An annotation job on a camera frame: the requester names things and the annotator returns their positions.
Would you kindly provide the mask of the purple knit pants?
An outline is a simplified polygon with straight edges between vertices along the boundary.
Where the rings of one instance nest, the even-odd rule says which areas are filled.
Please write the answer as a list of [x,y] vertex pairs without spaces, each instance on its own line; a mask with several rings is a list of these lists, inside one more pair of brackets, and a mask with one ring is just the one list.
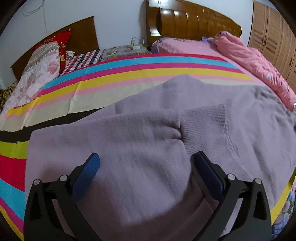
[[25,189],[101,160],[78,207],[103,240],[190,240],[217,206],[191,157],[260,178],[274,207],[295,169],[295,115],[266,86],[180,75],[68,125],[33,131]]

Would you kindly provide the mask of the leopard print blanket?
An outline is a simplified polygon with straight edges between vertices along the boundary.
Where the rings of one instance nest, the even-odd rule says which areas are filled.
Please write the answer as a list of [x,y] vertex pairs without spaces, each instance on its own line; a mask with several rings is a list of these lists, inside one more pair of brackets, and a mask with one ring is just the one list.
[[1,113],[15,107],[18,103],[18,98],[16,97],[16,94],[14,94],[17,85],[18,82],[15,81],[7,89],[1,89]]

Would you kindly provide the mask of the rainbow striped blanket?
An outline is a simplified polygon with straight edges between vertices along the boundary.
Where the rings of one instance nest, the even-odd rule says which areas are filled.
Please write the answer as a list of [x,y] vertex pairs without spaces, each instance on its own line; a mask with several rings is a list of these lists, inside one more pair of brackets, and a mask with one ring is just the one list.
[[[253,82],[251,77],[220,57],[148,54],[75,70],[45,84],[29,103],[10,109],[1,118],[1,240],[24,240],[25,209],[30,192],[25,189],[25,174],[33,131],[74,123],[180,75],[207,84],[268,87],[265,83]],[[269,206],[271,230],[285,206],[289,190],[287,183],[276,205]],[[52,202],[63,230],[72,235],[57,200]],[[222,235],[230,232],[241,203],[242,199],[238,199]]]

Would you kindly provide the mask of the pink crumpled comforter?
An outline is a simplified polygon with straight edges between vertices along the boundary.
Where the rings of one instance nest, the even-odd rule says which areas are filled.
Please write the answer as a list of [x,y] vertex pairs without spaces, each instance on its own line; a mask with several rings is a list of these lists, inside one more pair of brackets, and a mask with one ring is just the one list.
[[295,107],[295,93],[281,73],[256,48],[246,46],[243,41],[227,31],[217,33],[213,39],[220,54],[233,60],[270,87],[287,109]]

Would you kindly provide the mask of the pink floral quilt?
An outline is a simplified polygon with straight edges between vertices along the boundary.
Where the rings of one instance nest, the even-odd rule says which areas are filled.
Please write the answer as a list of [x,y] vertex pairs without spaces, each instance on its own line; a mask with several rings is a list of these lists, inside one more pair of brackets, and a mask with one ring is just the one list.
[[58,42],[41,45],[30,57],[15,90],[5,102],[1,118],[12,108],[29,103],[48,82],[58,77],[60,54]]

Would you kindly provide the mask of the red checkered bed sheet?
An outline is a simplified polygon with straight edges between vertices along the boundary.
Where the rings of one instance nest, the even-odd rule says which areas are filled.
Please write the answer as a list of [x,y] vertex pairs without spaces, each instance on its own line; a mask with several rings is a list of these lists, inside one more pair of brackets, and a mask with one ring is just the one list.
[[87,67],[89,65],[96,64],[99,62],[100,57],[101,57],[100,49],[93,50],[93,51],[83,53],[80,55],[76,55],[72,58],[72,60],[65,67],[64,71],[60,75],[61,76],[66,75],[66,74],[73,72],[75,70]]

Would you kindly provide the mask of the pink bed sheet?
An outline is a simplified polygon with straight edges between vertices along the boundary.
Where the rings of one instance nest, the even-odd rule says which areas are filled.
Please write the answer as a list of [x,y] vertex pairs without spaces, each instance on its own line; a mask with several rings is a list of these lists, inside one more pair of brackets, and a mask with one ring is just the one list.
[[200,54],[200,55],[209,55],[220,57],[227,62],[233,64],[235,67],[239,68],[243,73],[251,77],[252,81],[264,85],[264,83],[250,73],[248,70],[237,64],[235,61],[225,57],[220,54],[214,44],[204,42],[204,41],[195,41],[195,40],[186,40],[186,39],[174,39],[174,38],[161,38],[156,40],[151,47],[151,53],[184,53],[184,54]]

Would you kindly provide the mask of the red embroidered pillow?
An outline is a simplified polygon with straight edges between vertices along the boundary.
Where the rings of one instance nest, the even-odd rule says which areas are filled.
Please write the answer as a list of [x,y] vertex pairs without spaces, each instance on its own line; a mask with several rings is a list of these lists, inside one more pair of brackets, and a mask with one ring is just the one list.
[[51,42],[57,42],[59,46],[59,55],[60,55],[60,73],[65,70],[66,67],[66,44],[71,36],[71,29],[64,30],[63,32],[59,32],[54,34],[51,37],[46,38],[39,44],[37,44],[34,48],[36,50],[41,45],[49,44]]

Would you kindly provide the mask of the bedside table with floral cover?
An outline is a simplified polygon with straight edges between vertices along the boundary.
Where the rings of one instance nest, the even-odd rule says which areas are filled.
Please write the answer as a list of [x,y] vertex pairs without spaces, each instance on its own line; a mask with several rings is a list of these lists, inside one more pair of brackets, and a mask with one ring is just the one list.
[[135,56],[135,55],[150,54],[150,51],[148,51],[148,49],[144,45],[142,44],[139,44],[139,45],[140,45],[139,50],[133,50],[131,45],[123,45],[123,46],[104,49],[102,56],[100,57],[100,62],[117,59],[117,58]]

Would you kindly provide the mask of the dark wooden headboard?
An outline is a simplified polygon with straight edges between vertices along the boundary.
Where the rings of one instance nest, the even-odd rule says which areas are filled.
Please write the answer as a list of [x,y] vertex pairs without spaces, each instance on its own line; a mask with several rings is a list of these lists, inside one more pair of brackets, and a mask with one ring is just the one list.
[[86,52],[90,52],[96,49],[99,49],[99,44],[97,40],[95,24],[94,24],[94,16],[90,16],[88,18],[84,18],[82,20],[76,21],[66,27],[63,27],[56,32],[48,35],[36,45],[31,47],[27,52],[25,52],[15,63],[11,66],[13,75],[17,81],[20,80],[23,70],[26,67],[34,49],[38,44],[43,42],[48,38],[54,37],[58,33],[65,32],[66,30],[70,30],[71,36],[66,43],[66,51],[74,51],[76,54],[82,54]]

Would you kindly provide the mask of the wooden louvered wardrobe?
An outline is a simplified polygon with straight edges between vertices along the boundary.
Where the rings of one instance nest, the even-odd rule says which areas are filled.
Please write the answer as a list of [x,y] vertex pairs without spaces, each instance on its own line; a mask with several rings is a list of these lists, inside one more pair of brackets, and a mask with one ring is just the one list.
[[280,12],[253,1],[248,46],[258,49],[295,90],[296,41]]

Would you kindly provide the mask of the white power strip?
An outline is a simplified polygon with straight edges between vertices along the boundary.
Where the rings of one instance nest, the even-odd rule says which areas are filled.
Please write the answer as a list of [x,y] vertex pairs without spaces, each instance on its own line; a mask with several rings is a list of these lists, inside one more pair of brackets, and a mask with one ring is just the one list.
[[136,43],[136,40],[139,41],[139,39],[136,38],[136,37],[132,37],[132,39],[131,39],[131,47],[132,47],[133,50],[139,50],[140,49],[140,45]]

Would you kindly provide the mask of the glossy brown wooden headboard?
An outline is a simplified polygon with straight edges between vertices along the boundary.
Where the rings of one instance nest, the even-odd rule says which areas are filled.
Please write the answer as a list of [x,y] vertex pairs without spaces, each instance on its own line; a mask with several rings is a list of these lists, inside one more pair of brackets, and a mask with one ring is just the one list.
[[240,37],[242,29],[231,18],[189,1],[145,1],[147,46],[163,37],[199,41],[220,31]]

